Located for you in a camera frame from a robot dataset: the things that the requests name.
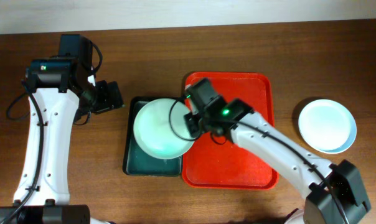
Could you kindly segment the mint green plate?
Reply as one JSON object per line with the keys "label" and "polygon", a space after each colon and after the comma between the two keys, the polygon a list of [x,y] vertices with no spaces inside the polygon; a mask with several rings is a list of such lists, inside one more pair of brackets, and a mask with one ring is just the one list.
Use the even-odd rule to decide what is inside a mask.
{"label": "mint green plate", "polygon": [[184,121],[190,110],[170,98],[152,100],[136,115],[133,133],[139,147],[151,157],[174,159],[194,144]]}

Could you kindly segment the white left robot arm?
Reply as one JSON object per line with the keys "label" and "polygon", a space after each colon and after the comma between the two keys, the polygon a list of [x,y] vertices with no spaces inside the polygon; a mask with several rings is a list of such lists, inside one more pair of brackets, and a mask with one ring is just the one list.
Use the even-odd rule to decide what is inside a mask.
{"label": "white left robot arm", "polygon": [[35,59],[22,80],[29,135],[22,176],[0,223],[98,223],[87,205],[71,205],[68,156],[73,124],[124,106],[116,82],[96,81],[99,51],[80,34],[63,34],[57,55]]}

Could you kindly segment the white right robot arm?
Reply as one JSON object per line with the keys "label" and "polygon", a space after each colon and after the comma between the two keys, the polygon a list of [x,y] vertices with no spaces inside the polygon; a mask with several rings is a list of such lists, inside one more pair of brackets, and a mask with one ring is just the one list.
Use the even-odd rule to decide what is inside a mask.
{"label": "white right robot arm", "polygon": [[212,133],[256,155],[305,199],[287,223],[359,223],[371,209],[360,172],[347,160],[335,165],[310,153],[270,125],[240,99],[227,102],[207,78],[186,87],[192,136]]}

